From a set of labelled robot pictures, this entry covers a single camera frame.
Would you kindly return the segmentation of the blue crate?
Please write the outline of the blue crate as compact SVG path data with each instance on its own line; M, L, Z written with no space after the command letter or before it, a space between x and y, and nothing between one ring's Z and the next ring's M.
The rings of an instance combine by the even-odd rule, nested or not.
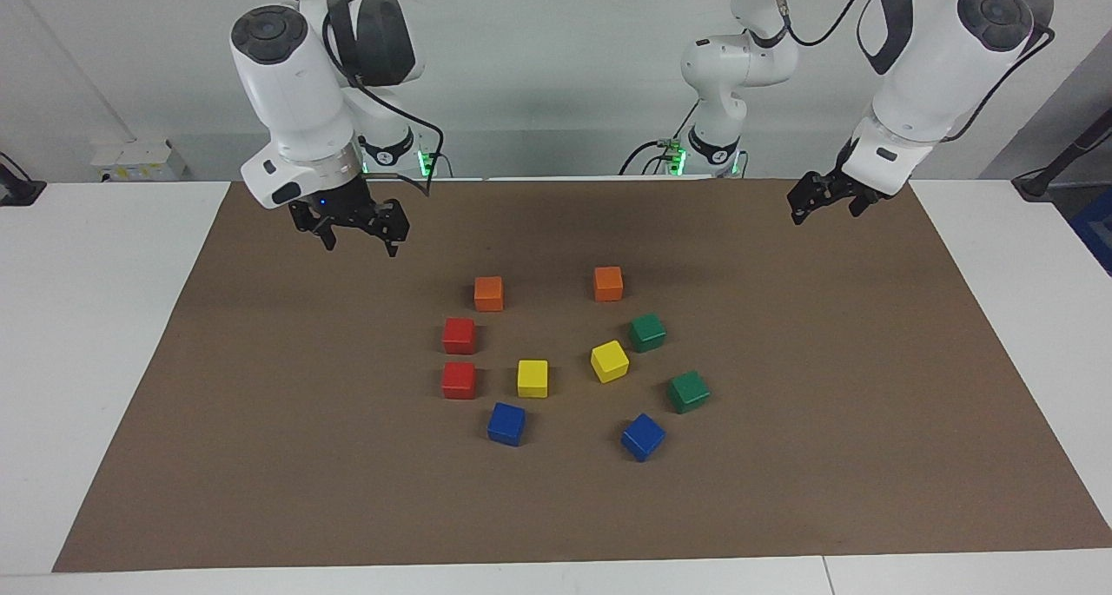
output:
M1069 226L1112 277L1112 186L1070 216Z

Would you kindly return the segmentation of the brown table mat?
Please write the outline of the brown table mat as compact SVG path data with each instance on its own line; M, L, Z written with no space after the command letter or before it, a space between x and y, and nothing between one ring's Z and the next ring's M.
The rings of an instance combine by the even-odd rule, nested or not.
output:
M389 258L228 188L56 571L1112 547L917 197L794 226L787 190L376 184L413 220ZM622 301L594 300L604 266ZM648 313L667 339L637 354ZM475 354L441 349L449 317ZM629 370L600 384L610 340ZM548 361L544 400L520 359ZM446 361L475 400L441 397ZM687 371L712 394L678 414ZM496 401L520 447L488 439ZM641 413L667 432L645 463L620 445Z

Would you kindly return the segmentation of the black stand with pole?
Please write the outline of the black stand with pole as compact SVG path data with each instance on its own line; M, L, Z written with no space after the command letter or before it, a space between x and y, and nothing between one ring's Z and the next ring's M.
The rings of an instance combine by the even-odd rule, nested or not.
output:
M1019 175L1011 180L1017 194L1025 201L1045 201L1051 184L1068 169L1069 165L1096 150L1112 137L1112 107L1098 117L1064 151L1036 170Z

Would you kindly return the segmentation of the blue wooden cube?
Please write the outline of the blue wooden cube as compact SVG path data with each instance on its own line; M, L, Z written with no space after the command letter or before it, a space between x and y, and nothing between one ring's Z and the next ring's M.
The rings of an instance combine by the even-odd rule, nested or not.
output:
M667 432L651 414L641 413L622 430L620 445L635 462L645 463L661 448L666 436Z
M526 429L527 413L524 408L496 401L493 405L486 433L492 442L509 447L520 447Z

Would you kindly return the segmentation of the red wooden cube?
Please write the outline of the red wooden cube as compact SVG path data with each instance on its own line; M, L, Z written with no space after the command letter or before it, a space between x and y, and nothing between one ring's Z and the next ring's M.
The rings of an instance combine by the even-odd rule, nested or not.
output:
M477 327L470 318L449 317L441 326L441 349L451 356L470 356L477 350Z
M441 397L445 400L475 400L477 369L471 361L446 361L441 366Z

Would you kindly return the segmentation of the white power strip box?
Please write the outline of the white power strip box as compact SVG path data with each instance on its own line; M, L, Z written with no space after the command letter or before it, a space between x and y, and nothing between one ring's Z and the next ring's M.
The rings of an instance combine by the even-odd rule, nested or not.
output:
M90 160L95 178L107 181L183 181L187 163L168 140L99 145Z

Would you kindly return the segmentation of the green wooden cube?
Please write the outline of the green wooden cube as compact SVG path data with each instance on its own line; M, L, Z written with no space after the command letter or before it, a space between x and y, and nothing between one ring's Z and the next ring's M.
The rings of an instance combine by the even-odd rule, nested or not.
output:
M678 414L698 409L709 400L712 394L699 371L687 371L672 377L665 393L672 409Z
M667 329L656 313L642 314L629 323L629 343L637 354L659 349L667 335Z

